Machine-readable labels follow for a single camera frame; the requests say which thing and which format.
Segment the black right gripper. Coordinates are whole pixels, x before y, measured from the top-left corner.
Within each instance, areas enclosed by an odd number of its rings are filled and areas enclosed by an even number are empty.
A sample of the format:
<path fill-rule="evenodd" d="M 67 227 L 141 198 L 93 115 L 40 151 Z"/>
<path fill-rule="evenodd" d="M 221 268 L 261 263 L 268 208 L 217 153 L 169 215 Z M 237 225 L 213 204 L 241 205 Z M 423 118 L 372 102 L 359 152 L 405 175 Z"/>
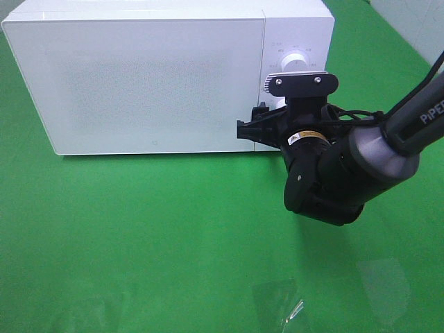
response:
<path fill-rule="evenodd" d="M 333 120 L 326 103 L 294 103 L 271 110 L 261 102 L 251 110 L 250 122 L 237 120 L 237 139 L 278 148 L 282 152 L 298 144 L 310 142 L 321 151 L 331 146 L 332 128 L 325 124 Z M 274 117 L 273 121 L 262 120 Z"/>

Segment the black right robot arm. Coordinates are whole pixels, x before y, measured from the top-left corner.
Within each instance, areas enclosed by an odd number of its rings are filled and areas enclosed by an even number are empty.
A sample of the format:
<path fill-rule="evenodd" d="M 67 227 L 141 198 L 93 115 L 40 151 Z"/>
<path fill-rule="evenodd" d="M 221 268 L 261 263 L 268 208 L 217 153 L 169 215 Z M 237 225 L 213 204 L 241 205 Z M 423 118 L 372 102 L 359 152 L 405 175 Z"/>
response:
<path fill-rule="evenodd" d="M 387 113 L 328 103 L 338 86 L 326 71 L 268 75 L 265 91 L 284 105 L 254 107 L 250 121 L 237 122 L 237 137 L 281 151 L 289 211 L 345 225 L 366 202 L 412 177 L 420 152 L 443 136 L 443 76 L 429 74 Z"/>

